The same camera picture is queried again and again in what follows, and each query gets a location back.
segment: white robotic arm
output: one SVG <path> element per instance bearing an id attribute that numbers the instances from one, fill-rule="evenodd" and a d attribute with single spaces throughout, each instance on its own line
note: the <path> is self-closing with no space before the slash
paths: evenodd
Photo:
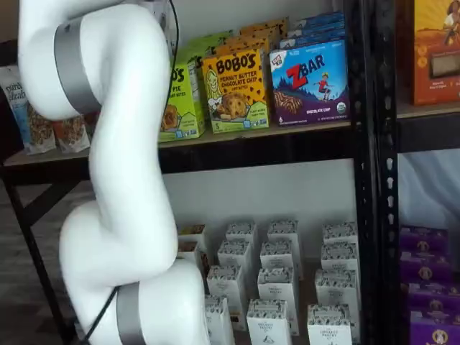
<path id="1" fill-rule="evenodd" d="M 19 69 L 31 104 L 53 121 L 102 105 L 89 157 L 96 201 L 63 225 L 63 277 L 85 331 L 121 286 L 92 344 L 206 345 L 201 274 L 175 261 L 177 230 L 157 157 L 167 45 L 146 9 L 111 6 L 119 3 L 20 2 Z"/>

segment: snack box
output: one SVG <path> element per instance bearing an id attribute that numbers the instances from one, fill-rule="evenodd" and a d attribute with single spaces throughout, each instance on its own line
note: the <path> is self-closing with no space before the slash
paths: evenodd
<path id="1" fill-rule="evenodd" d="M 227 297 L 206 295 L 205 309 L 211 345 L 235 345 Z"/>
<path id="2" fill-rule="evenodd" d="M 460 285 L 410 283 L 408 302 L 411 308 L 431 311 L 460 311 Z"/>
<path id="3" fill-rule="evenodd" d="M 332 40 L 340 40 L 345 37 L 345 29 L 329 30 L 311 34 L 308 36 L 300 36 L 295 38 L 285 38 L 280 42 L 280 49 L 288 49 L 292 47 L 302 47 L 304 45 L 312 45 L 319 42 L 328 42 Z"/>
<path id="4" fill-rule="evenodd" d="M 270 53 L 280 126 L 349 119 L 345 41 Z"/>
<path id="5" fill-rule="evenodd" d="M 308 338 L 312 345 L 351 345 L 351 322 L 346 305 L 308 306 Z"/>
<path id="6" fill-rule="evenodd" d="M 452 266 L 448 255 L 430 252 L 401 252 L 401 281 L 452 282 Z"/>
<path id="7" fill-rule="evenodd" d="M 292 336 L 300 335 L 298 322 L 298 281 L 292 268 L 262 268 L 257 279 L 261 300 L 285 300 L 287 319 Z"/>
<path id="8" fill-rule="evenodd" d="M 409 344 L 460 344 L 460 313 L 411 310 Z"/>
<path id="9" fill-rule="evenodd" d="M 309 27 L 306 29 L 297 29 L 291 30 L 287 33 L 287 38 L 296 38 L 301 36 L 309 36 L 309 35 L 316 35 L 319 32 L 325 32 L 329 30 L 337 30 L 345 28 L 345 22 L 335 22 L 326 25 L 321 25 L 319 27 Z"/>
<path id="10" fill-rule="evenodd" d="M 353 342 L 361 343 L 357 273 L 352 270 L 317 270 L 316 296 L 322 305 L 348 305 Z"/>
<path id="11" fill-rule="evenodd" d="M 279 239 L 290 241 L 293 245 L 293 256 L 295 270 L 299 274 L 300 280 L 303 280 L 303 246 L 297 232 L 298 221 L 287 219 L 273 221 L 268 226 L 268 240 L 275 242 Z"/>
<path id="12" fill-rule="evenodd" d="M 203 76 L 214 134 L 267 128 L 267 77 L 263 49 L 203 59 Z"/>
<path id="13" fill-rule="evenodd" d="M 309 27 L 317 27 L 334 22 L 342 22 L 344 13 L 342 11 L 329 12 L 320 14 L 319 16 L 308 17 L 293 22 L 290 26 L 291 30 L 306 29 Z"/>
<path id="14" fill-rule="evenodd" d="M 181 55 L 172 73 L 170 97 L 160 128 L 160 142 L 199 138 L 205 131 L 196 64 Z"/>
<path id="15" fill-rule="evenodd" d="M 239 33 L 241 35 L 246 35 L 246 34 L 250 34 L 253 31 L 268 29 L 270 27 L 278 27 L 278 29 L 280 30 L 280 36 L 286 37 L 286 33 L 288 32 L 288 26 L 289 26 L 289 19 L 285 17 L 281 19 L 269 20 L 268 22 L 248 25 L 247 27 L 242 27 L 239 30 Z"/>
<path id="16" fill-rule="evenodd" d="M 225 240 L 218 249 L 217 256 L 222 266 L 241 266 L 247 295 L 257 297 L 257 277 L 252 263 L 251 243 L 244 239 Z"/>
<path id="17" fill-rule="evenodd" d="M 230 320 L 234 330 L 246 331 L 247 297 L 240 266 L 211 266 L 208 273 L 209 293 L 227 297 Z"/>
<path id="18" fill-rule="evenodd" d="M 251 344 L 292 345 L 285 300 L 251 300 L 247 323 Z"/>
<path id="19" fill-rule="evenodd" d="M 449 252 L 449 233 L 445 229 L 402 225 L 400 248 L 401 250 L 447 254 Z"/>

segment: cardboard box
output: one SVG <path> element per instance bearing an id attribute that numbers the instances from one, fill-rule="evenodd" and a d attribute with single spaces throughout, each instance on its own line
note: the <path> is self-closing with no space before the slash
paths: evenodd
<path id="1" fill-rule="evenodd" d="M 295 277 L 298 277 L 291 241 L 281 239 L 262 243 L 260 262 L 262 268 L 293 268 Z"/>
<path id="2" fill-rule="evenodd" d="M 286 33 L 288 32 L 288 27 L 289 27 L 289 19 L 285 17 L 281 19 L 269 20 L 268 22 L 248 25 L 247 27 L 242 27 L 239 30 L 239 33 L 241 35 L 247 35 L 247 34 L 250 34 L 251 32 L 262 30 L 262 29 L 268 29 L 270 27 L 278 27 L 280 31 L 280 36 L 286 37 Z"/>
<path id="3" fill-rule="evenodd" d="M 319 16 L 297 20 L 291 24 L 290 28 L 291 30 L 307 29 L 311 27 L 321 27 L 326 24 L 343 21 L 344 13 L 342 11 L 336 11 L 320 14 Z"/>
<path id="4" fill-rule="evenodd" d="M 298 281 L 292 268 L 262 268 L 257 279 L 261 300 L 285 300 L 290 333 L 300 335 Z"/>
<path id="5" fill-rule="evenodd" d="M 203 59 L 203 76 L 214 134 L 269 126 L 263 49 Z"/>
<path id="6" fill-rule="evenodd" d="M 351 327 L 343 305 L 309 305 L 308 338 L 314 345 L 351 345 Z"/>
<path id="7" fill-rule="evenodd" d="M 247 295 L 257 297 L 257 277 L 252 264 L 252 246 L 243 239 L 225 240 L 217 251 L 219 264 L 222 266 L 241 266 Z"/>
<path id="8" fill-rule="evenodd" d="M 403 282 L 422 279 L 426 282 L 452 282 L 448 255 L 429 252 L 401 252 L 400 276 Z"/>
<path id="9" fill-rule="evenodd" d="M 179 229 L 179 242 L 197 242 L 198 249 L 201 251 L 201 261 L 204 272 L 209 272 L 209 266 L 216 262 L 212 255 L 211 238 L 208 228 L 204 224 L 184 226 Z"/>
<path id="10" fill-rule="evenodd" d="M 234 330 L 247 331 L 247 297 L 240 266 L 211 266 L 208 274 L 209 293 L 227 297 Z"/>
<path id="11" fill-rule="evenodd" d="M 347 305 L 350 312 L 351 337 L 361 343 L 357 273 L 352 270 L 317 270 L 316 296 L 321 305 Z"/>
<path id="12" fill-rule="evenodd" d="M 323 270 L 353 270 L 356 272 L 358 304 L 361 309 L 361 288 L 359 279 L 359 256 L 356 244 L 335 242 L 321 247 L 321 267 Z"/>
<path id="13" fill-rule="evenodd" d="M 199 138 L 204 131 L 205 119 L 196 65 L 189 61 L 186 54 L 179 54 L 161 123 L 160 142 Z"/>
<path id="14" fill-rule="evenodd" d="M 297 227 L 298 221 L 296 220 L 273 221 L 268 226 L 268 240 L 272 242 L 280 239 L 291 241 L 293 244 L 295 270 L 299 274 L 300 280 L 303 280 L 303 245 L 297 233 Z"/>
<path id="15" fill-rule="evenodd" d="M 253 221 L 237 221 L 230 223 L 227 226 L 225 237 L 228 240 L 243 239 L 251 244 L 252 264 L 254 265 L 254 272 L 257 272 L 260 268 L 260 258 L 258 254 L 260 253 L 260 240 L 257 224 Z"/>
<path id="16" fill-rule="evenodd" d="M 345 41 L 270 53 L 280 126 L 349 119 Z"/>
<path id="17" fill-rule="evenodd" d="M 251 344 L 292 345 L 285 300 L 251 300 L 247 323 Z"/>
<path id="18" fill-rule="evenodd" d="M 211 345 L 235 345 L 227 297 L 206 295 L 205 308 Z"/>
<path id="19" fill-rule="evenodd" d="M 410 283 L 408 304 L 428 311 L 460 311 L 460 285 Z"/>
<path id="20" fill-rule="evenodd" d="M 449 233 L 445 229 L 402 225 L 400 248 L 401 250 L 447 254 L 449 252 Z"/>
<path id="21" fill-rule="evenodd" d="M 410 312 L 410 345 L 460 344 L 460 315 L 426 310 Z"/>

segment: bobo's box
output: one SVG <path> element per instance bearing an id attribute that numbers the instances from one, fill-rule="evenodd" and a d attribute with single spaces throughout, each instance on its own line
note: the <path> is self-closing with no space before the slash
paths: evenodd
<path id="1" fill-rule="evenodd" d="M 206 295 L 205 308 L 211 345 L 235 345 L 227 298 Z"/>
<path id="2" fill-rule="evenodd" d="M 292 268 L 262 268 L 257 279 L 261 300 L 285 300 L 290 333 L 299 335 L 298 282 Z"/>
<path id="3" fill-rule="evenodd" d="M 410 345 L 457 344 L 460 344 L 460 314 L 411 310 Z"/>
<path id="4" fill-rule="evenodd" d="M 403 282 L 452 282 L 451 260 L 429 252 L 401 252 L 400 276 Z"/>
<path id="5" fill-rule="evenodd" d="M 208 274 L 209 293 L 227 297 L 230 320 L 237 331 L 246 331 L 247 298 L 240 266 L 212 266 Z"/>
<path id="6" fill-rule="evenodd" d="M 170 97 L 160 128 L 160 142 L 198 138 L 205 131 L 196 65 L 180 57 L 172 72 Z"/>
<path id="7" fill-rule="evenodd" d="M 247 323 L 253 345 L 292 344 L 285 300 L 251 300 Z"/>
<path id="8" fill-rule="evenodd" d="M 276 50 L 270 67 L 280 126 L 349 118 L 343 40 Z"/>
<path id="9" fill-rule="evenodd" d="M 214 133 L 268 127 L 263 49 L 205 57 L 203 76 Z"/>
<path id="10" fill-rule="evenodd" d="M 400 248 L 401 250 L 447 254 L 449 250 L 449 233 L 445 229 L 402 225 Z"/>
<path id="11" fill-rule="evenodd" d="M 409 284 L 409 305 L 431 311 L 460 311 L 460 285 Z"/>

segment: white pastry box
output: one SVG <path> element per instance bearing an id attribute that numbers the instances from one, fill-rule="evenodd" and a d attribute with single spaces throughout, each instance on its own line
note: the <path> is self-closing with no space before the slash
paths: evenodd
<path id="1" fill-rule="evenodd" d="M 315 276 L 318 304 L 345 304 L 349 307 L 353 342 L 361 343 L 357 274 L 352 270 L 317 270 Z"/>
<path id="2" fill-rule="evenodd" d="M 241 266 L 244 286 L 250 298 L 257 297 L 257 273 L 252 264 L 252 246 L 243 239 L 224 240 L 217 251 L 221 266 Z"/>
<path id="3" fill-rule="evenodd" d="M 308 338 L 311 345 L 352 345 L 347 308 L 342 305 L 309 305 Z"/>
<path id="4" fill-rule="evenodd" d="M 285 300 L 290 333 L 298 336 L 298 281 L 292 268 L 262 268 L 257 280 L 261 300 Z"/>
<path id="5" fill-rule="evenodd" d="M 252 345 L 292 345 L 285 300 L 251 300 L 247 323 Z"/>
<path id="6" fill-rule="evenodd" d="M 205 308 L 211 345 L 235 345 L 227 297 L 206 295 Z"/>
<path id="7" fill-rule="evenodd" d="M 211 266 L 208 273 L 209 293 L 227 297 L 233 329 L 246 331 L 247 297 L 240 266 Z"/>
<path id="8" fill-rule="evenodd" d="M 303 280 L 303 245 L 297 232 L 298 221 L 284 220 L 273 221 L 268 226 L 269 241 L 286 239 L 293 244 L 293 256 L 297 273 L 300 280 Z"/>

